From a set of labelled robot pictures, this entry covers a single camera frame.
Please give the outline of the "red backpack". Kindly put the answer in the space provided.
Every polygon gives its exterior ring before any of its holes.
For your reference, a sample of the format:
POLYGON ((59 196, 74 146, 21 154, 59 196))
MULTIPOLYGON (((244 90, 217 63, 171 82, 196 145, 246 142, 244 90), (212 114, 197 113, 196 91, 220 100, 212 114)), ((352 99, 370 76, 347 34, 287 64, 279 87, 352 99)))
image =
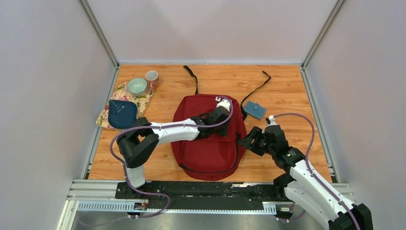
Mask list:
MULTIPOLYGON (((178 122, 212 112, 217 104, 215 98, 216 95, 200 94, 198 91, 185 96, 174 114, 173 121, 178 122)), ((239 141, 247 135, 244 122, 248 114, 236 99, 230 96, 227 99, 234 109, 227 127, 227 136, 213 134, 205 139, 171 143, 177 164, 194 179, 217 181, 229 177, 236 171, 245 154, 245 149, 239 145, 239 141)), ((242 103, 246 105, 248 101, 245 97, 242 103)))

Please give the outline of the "floral fabric tray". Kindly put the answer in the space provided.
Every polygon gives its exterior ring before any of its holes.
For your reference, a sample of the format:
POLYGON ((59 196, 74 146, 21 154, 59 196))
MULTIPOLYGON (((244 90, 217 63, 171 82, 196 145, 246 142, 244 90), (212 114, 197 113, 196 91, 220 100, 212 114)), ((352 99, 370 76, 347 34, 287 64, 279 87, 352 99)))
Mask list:
MULTIPOLYGON (((147 91, 145 93, 141 94, 140 96, 134 96, 127 90, 127 84, 128 82, 123 82, 119 84, 116 91, 113 92, 109 100, 129 101, 134 103, 137 106, 137 114, 135 117, 140 118, 143 116, 145 110, 148 107, 148 104, 152 100, 154 91, 147 88, 147 91)), ((122 129, 115 128, 114 126, 111 125, 111 123, 108 121, 108 115, 109 115, 109 101, 105 105, 102 113, 97 118, 96 124, 100 127, 114 130, 117 132, 122 131, 122 129)))

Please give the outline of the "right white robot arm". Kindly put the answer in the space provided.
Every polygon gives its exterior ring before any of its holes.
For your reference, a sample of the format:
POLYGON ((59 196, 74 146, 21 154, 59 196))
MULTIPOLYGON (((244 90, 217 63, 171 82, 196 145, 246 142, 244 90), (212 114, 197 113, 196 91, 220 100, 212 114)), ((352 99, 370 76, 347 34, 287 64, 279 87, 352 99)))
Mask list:
POLYGON ((327 182, 299 149, 289 145, 279 125, 255 126, 239 144, 259 156, 271 155, 285 171, 273 181, 276 199, 295 202, 326 230, 373 229, 369 208, 355 204, 327 182))

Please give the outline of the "light green ceramic bowl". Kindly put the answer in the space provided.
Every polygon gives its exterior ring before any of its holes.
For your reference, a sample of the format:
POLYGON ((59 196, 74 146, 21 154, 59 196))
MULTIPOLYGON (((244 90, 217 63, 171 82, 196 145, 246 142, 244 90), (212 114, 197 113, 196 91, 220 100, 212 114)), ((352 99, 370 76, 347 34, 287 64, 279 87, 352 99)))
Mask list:
POLYGON ((143 78, 134 78, 127 83, 126 89, 133 96, 140 96, 147 92, 148 83, 143 78))

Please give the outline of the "dark blue leaf plate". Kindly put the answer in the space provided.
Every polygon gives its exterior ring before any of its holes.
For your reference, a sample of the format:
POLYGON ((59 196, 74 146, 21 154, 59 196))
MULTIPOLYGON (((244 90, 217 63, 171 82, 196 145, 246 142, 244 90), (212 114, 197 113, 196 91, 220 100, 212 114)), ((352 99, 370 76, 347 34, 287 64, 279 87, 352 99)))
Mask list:
POLYGON ((116 129, 130 128, 137 120, 137 105, 131 101, 109 100, 108 122, 116 129))

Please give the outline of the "blue card wallet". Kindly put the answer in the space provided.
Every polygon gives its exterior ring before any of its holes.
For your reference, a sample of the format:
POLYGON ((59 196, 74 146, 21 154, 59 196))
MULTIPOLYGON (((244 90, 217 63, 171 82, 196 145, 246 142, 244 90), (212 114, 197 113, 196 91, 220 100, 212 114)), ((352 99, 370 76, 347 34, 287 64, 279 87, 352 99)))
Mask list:
POLYGON ((261 106, 258 103, 252 102, 252 101, 248 101, 243 109, 246 114, 248 114, 258 120, 261 120, 267 111, 265 107, 261 106))

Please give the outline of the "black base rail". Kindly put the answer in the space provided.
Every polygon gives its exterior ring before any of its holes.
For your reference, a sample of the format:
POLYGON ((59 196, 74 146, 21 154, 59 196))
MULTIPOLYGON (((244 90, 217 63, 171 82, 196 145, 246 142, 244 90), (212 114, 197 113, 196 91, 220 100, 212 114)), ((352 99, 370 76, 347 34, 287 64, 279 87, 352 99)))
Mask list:
POLYGON ((283 197, 273 184, 243 182, 184 182, 150 181, 134 191, 126 182, 119 182, 116 199, 140 199, 147 209, 197 211, 264 211, 274 204, 272 211, 282 219, 293 215, 293 201, 283 197))

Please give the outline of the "pink ceramic mug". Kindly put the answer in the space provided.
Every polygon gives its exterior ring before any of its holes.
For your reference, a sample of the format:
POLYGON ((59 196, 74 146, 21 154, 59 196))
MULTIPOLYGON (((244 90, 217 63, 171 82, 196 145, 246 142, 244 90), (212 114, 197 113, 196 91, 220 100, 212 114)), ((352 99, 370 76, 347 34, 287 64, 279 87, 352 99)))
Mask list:
POLYGON ((145 75, 151 89, 156 89, 159 86, 159 74, 155 70, 150 70, 145 75))

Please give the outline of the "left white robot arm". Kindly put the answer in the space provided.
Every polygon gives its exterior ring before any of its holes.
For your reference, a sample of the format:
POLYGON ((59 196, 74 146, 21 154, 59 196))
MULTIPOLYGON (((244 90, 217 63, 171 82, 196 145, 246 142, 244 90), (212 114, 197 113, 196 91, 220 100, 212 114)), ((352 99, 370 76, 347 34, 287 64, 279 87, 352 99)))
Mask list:
POLYGON ((204 118, 193 117, 179 122, 153 123, 146 118, 140 119, 141 126, 126 129, 116 135, 110 143, 113 156, 113 143, 119 147, 123 158, 118 158, 124 167, 124 176, 128 193, 135 199, 146 194, 144 164, 154 149, 162 144, 177 141, 194 141, 210 137, 227 125, 234 109, 220 105, 204 118))

